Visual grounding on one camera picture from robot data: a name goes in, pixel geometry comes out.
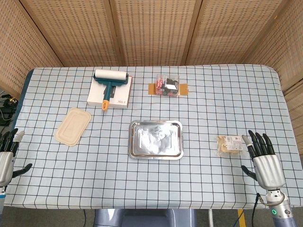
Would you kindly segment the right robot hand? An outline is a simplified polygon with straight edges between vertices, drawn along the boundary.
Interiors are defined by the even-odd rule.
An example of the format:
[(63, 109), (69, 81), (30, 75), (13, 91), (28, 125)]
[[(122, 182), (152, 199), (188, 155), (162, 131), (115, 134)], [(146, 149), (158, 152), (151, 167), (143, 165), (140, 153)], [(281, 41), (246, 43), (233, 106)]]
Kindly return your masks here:
[(242, 135), (242, 139), (246, 144), (255, 171), (250, 171), (244, 165), (241, 166), (242, 171), (267, 191), (281, 189), (285, 185), (284, 172), (270, 138), (265, 133), (260, 135), (251, 130), (248, 133), (251, 139), (245, 135)]

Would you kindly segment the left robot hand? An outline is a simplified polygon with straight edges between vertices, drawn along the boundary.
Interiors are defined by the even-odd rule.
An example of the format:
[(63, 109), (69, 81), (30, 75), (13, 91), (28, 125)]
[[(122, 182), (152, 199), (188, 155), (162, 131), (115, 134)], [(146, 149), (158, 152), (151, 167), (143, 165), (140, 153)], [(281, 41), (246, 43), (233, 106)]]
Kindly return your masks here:
[(17, 150), (24, 131), (17, 133), (18, 128), (0, 135), (0, 187), (6, 188), (13, 178), (27, 173), (32, 164), (26, 165), (23, 169), (14, 170)]

